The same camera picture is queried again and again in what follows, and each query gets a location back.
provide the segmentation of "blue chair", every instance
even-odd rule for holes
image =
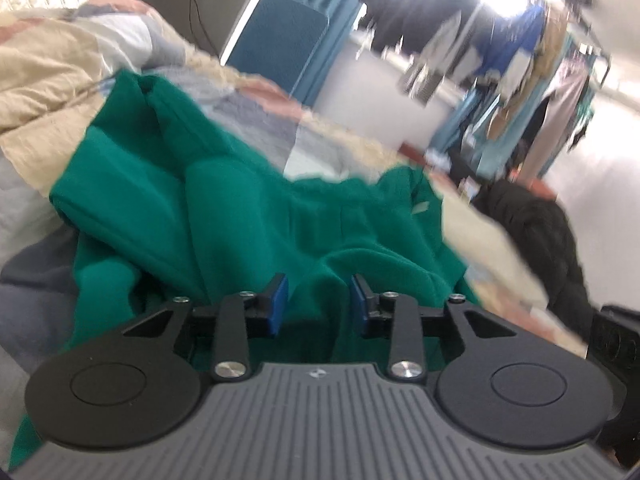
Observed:
[[[260,0],[226,64],[291,95],[328,27],[325,14],[297,0]]]

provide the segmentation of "blue curtain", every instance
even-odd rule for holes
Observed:
[[[293,97],[312,107],[338,53],[347,40],[362,4],[359,0],[299,0],[326,14],[329,29],[296,86]]]

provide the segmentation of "logo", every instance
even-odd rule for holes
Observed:
[[[311,370],[309,372],[309,375],[314,379],[322,379],[324,377],[327,377],[328,373],[325,370],[322,370],[322,368],[316,368],[315,370]]]

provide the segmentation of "green sweater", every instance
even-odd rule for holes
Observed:
[[[252,340],[255,363],[384,369],[388,341],[360,339],[350,326],[351,275],[425,306],[441,306],[454,290],[470,294],[421,170],[395,168],[375,186],[290,182],[158,76],[118,77],[50,199],[82,233],[69,346],[165,297],[216,302],[284,272],[290,297],[280,335]],[[425,346],[431,366],[441,365],[437,341]],[[24,424],[12,465],[36,445]]]

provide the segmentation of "hanging clothes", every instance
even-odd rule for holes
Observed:
[[[518,182],[528,185],[562,143],[566,128],[575,113],[589,71],[583,62],[566,59],[548,90],[551,95],[545,122],[527,155]]]
[[[451,47],[456,43],[461,19],[462,14],[457,12],[442,24],[433,39],[424,47],[420,56],[414,59],[411,66],[400,78],[398,86],[401,92],[411,93],[414,84],[425,68],[437,70],[442,65]]]
[[[510,101],[497,111],[487,133],[489,140],[498,139],[507,125],[514,121],[523,108],[527,106],[527,100],[532,96],[540,82],[553,77],[558,68],[558,56],[565,45],[567,23],[565,14],[553,7],[548,10],[539,54],[537,54],[533,62],[531,75],[522,88],[511,97]]]
[[[461,131],[465,132],[461,150],[474,168],[478,166],[480,160],[478,154],[482,152],[482,147],[486,143],[486,129],[489,126],[489,121],[499,104],[500,97],[495,92],[495,86],[493,86],[482,106],[478,108],[473,121],[465,129],[461,129]]]
[[[501,99],[508,101],[530,72],[544,28],[542,6],[531,6],[514,18],[494,15],[492,22],[480,27],[471,39],[471,47],[453,71],[452,80],[459,84],[475,74],[499,81]]]
[[[466,93],[463,101],[453,111],[445,123],[436,130],[431,137],[429,148],[441,153],[445,153],[456,142],[460,135],[460,124],[471,114],[475,113],[481,105],[484,92],[479,88],[472,88]]]
[[[549,101],[551,101],[551,95],[542,99],[542,102],[538,105],[538,108],[536,108],[533,117],[522,134],[522,140],[524,140],[529,147],[533,144],[533,141],[536,140],[540,128],[542,128],[542,125],[545,123],[546,109],[549,106]]]
[[[569,149],[568,149],[569,152],[573,151],[578,146],[578,144],[584,139],[584,137],[587,136],[588,127],[589,127],[588,124],[585,124],[578,133],[574,134],[574,139],[571,141],[571,145],[569,146]]]
[[[424,47],[417,62],[414,63],[420,68],[419,73],[409,68],[408,73],[400,79],[402,91],[409,93],[412,99],[426,106],[462,49],[462,44],[466,42],[474,21],[481,14],[483,7],[482,4],[478,4],[464,27],[461,27],[460,12],[440,27],[436,36]]]
[[[464,73],[463,59],[468,56],[468,52],[472,47],[472,44],[479,34],[480,30],[492,30],[494,27],[495,11],[486,5],[482,5],[479,9],[478,15],[475,17],[472,23],[472,28],[469,34],[464,38],[460,45],[459,51],[451,60],[451,66],[448,69],[447,77],[457,84],[462,84],[465,81],[467,73],[471,75],[476,67],[469,67]]]
[[[558,70],[572,44],[573,40],[571,36],[565,34],[564,44],[558,53],[558,58],[554,61],[554,67],[551,71],[552,74]],[[516,113],[508,123],[504,133],[498,139],[487,140],[481,149],[478,150],[476,153],[476,159],[480,159],[477,168],[478,174],[484,178],[494,179],[495,176],[504,169],[505,164],[511,157],[511,153],[513,153],[513,150],[522,138],[522,134],[529,124],[531,117],[545,97],[550,83],[551,78],[539,80],[530,91],[529,98],[526,99],[522,108],[518,110],[518,113]]]
[[[580,96],[580,102],[575,112],[575,128],[579,128],[593,119],[594,111],[591,104],[594,97],[596,97],[596,91],[591,84],[588,84]]]
[[[593,95],[595,95],[595,92],[593,91],[593,89],[590,89],[590,93],[593,93]],[[589,104],[591,104],[592,99],[593,99],[593,96],[587,97]],[[573,123],[570,123],[570,126],[567,128],[565,132],[565,140],[562,140],[561,143],[558,144],[558,146],[556,147],[556,150],[549,157],[548,161],[546,162],[542,170],[538,173],[538,178],[543,178],[546,175],[546,172],[549,171],[549,168],[551,168],[551,165],[556,161],[556,158],[558,158],[558,155],[560,155],[560,152],[562,151],[562,149],[567,144],[569,139],[571,139],[572,136],[574,136],[574,139],[575,137],[578,136],[578,139],[575,141],[576,145],[578,142],[580,142],[584,138],[586,134],[586,129],[591,123],[591,120],[593,119],[595,112],[593,108],[589,106],[588,110],[586,111],[586,114],[582,115],[580,111],[581,104],[582,103],[578,104],[578,110],[576,111],[575,121],[573,121]],[[569,151],[571,151],[574,147],[575,145],[570,146]]]
[[[392,0],[360,1],[367,6],[367,12],[358,22],[358,28],[361,30],[375,27],[376,23],[379,22],[380,18],[384,14],[385,9],[388,9],[389,5],[393,4]]]
[[[384,0],[388,8],[376,23],[371,44],[374,52],[395,47],[402,38],[402,51],[416,54],[440,30],[444,22],[457,12],[464,25],[473,14],[479,0]]]

